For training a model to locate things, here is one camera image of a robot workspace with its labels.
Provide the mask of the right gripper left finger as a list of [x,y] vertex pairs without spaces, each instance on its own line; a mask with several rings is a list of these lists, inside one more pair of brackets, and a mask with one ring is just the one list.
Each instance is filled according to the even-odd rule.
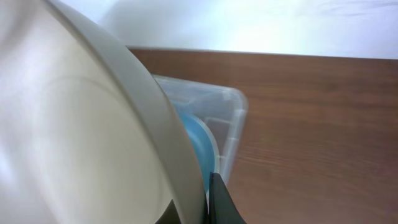
[[164,213],[155,222],[155,224],[181,224],[180,217],[173,200],[170,201]]

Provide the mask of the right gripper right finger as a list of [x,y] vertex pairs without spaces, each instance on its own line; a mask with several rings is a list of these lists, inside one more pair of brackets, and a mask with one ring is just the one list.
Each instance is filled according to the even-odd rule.
[[210,224],[246,224],[239,214],[223,179],[216,172],[210,174],[208,213]]

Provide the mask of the clear plastic storage bin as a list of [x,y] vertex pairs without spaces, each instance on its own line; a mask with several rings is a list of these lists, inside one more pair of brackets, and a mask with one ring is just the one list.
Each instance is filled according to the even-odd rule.
[[154,75],[177,110],[202,120],[218,146],[218,173],[229,182],[239,147],[248,102],[244,94],[231,87]]

